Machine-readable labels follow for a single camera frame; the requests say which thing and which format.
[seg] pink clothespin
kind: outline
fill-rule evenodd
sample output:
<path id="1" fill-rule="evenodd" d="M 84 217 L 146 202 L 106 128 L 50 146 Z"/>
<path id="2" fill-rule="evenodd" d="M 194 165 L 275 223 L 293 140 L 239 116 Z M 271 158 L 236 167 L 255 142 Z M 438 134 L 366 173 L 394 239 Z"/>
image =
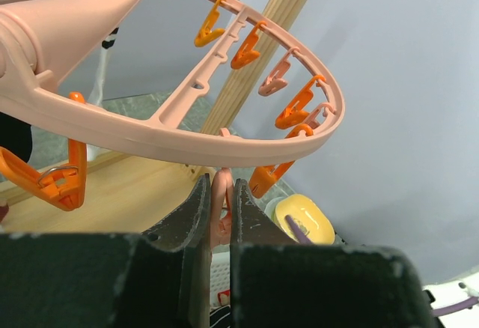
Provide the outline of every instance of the pink clothespin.
<path id="1" fill-rule="evenodd" d="M 287 86 L 287 81 L 283 79 L 283 76 L 291 67 L 291 63 L 287 59 L 294 52 L 299 52 L 299 49 L 297 47 L 290 48 L 275 68 L 272 69 L 257 91 L 261 96 L 269 96 Z"/>
<path id="2" fill-rule="evenodd" d="M 322 102 L 319 105 L 317 105 L 316 108 L 313 109 L 313 111 L 311 111 L 311 113 L 307 116 L 307 118 L 305 118 L 303 123 L 309 125 L 309 127 L 311 127 L 313 130 L 318 128 L 321 124 L 318 121 L 316 121 L 316 117 L 319 115 L 322 109 L 324 109 L 323 117 L 326 117 L 329 114 L 329 112 L 326 111 L 326 109 L 328 109 L 332 114 L 336 113 L 336 110 L 331 103 Z"/>
<path id="3" fill-rule="evenodd" d="M 220 136 L 229 137 L 227 128 L 221 128 Z M 215 173 L 211 183 L 211 217 L 210 245 L 211 249 L 220 244 L 229 244 L 231 238 L 231 207 L 233 206 L 234 182 L 229 168 L 222 168 Z M 224 203 L 228 209 L 226 216 L 221 218 Z"/>

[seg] black fabric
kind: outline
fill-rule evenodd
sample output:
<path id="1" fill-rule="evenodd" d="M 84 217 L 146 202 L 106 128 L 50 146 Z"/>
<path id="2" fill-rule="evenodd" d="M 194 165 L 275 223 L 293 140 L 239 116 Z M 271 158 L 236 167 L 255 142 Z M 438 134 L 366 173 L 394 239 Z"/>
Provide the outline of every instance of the black fabric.
<path id="1" fill-rule="evenodd" d="M 153 242 L 146 234 L 0 234 L 0 327 L 207 328 L 210 192 L 206 174 L 154 226 Z"/>
<path id="2" fill-rule="evenodd" d="M 102 42 L 102 48 L 109 49 L 110 47 L 113 47 L 114 44 L 115 44 L 115 40 L 111 40 L 111 41 L 104 40 Z"/>
<path id="3" fill-rule="evenodd" d="M 224 306 L 210 313 L 210 328 L 231 327 L 231 307 Z"/>
<path id="4" fill-rule="evenodd" d="M 31 125 L 0 112 L 0 147 L 28 162 L 32 145 Z"/>

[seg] gray wall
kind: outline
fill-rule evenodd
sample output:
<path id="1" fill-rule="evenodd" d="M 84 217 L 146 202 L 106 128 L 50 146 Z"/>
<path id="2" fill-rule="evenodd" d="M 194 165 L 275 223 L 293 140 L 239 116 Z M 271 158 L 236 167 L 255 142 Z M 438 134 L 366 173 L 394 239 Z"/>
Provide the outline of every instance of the gray wall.
<path id="1" fill-rule="evenodd" d="M 335 75 L 347 111 L 287 182 L 345 240 L 402 249 L 426 283 L 477 266 L 479 0 L 309 0 L 291 32 Z M 284 137 L 274 119 L 308 74 L 287 78 L 276 95 L 251 94 L 240 133 Z"/>
<path id="2" fill-rule="evenodd" d="M 212 4 L 207 0 L 142 0 L 120 27 L 110 61 L 105 98 L 171 91 L 209 47 L 193 44 Z M 218 25 L 231 15 L 222 10 Z M 87 57 L 61 86 L 61 93 L 93 88 L 98 52 Z"/>

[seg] light blue wall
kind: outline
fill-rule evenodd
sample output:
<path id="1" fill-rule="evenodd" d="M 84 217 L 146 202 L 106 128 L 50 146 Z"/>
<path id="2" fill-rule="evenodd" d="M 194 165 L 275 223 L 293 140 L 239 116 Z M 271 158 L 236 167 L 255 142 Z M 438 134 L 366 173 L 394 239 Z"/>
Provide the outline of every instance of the light blue wall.
<path id="1" fill-rule="evenodd" d="M 346 117 L 287 182 L 345 240 L 402 249 L 426 283 L 477 266 L 479 0 L 308 0 L 290 31 L 335 75 Z M 274 119 L 309 75 L 288 78 L 248 98 L 245 137 L 284 136 Z"/>

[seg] black cloth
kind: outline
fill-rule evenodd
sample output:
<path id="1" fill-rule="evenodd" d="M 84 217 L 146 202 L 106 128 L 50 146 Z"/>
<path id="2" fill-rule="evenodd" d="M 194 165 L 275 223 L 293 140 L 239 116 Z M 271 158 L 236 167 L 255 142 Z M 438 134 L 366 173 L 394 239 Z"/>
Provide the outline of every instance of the black cloth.
<path id="1" fill-rule="evenodd" d="M 31 125 L 0 112 L 0 147 L 28 162 L 33 147 Z"/>
<path id="2" fill-rule="evenodd" d="M 231 307 L 224 306 L 210 313 L 210 328 L 231 327 Z"/>

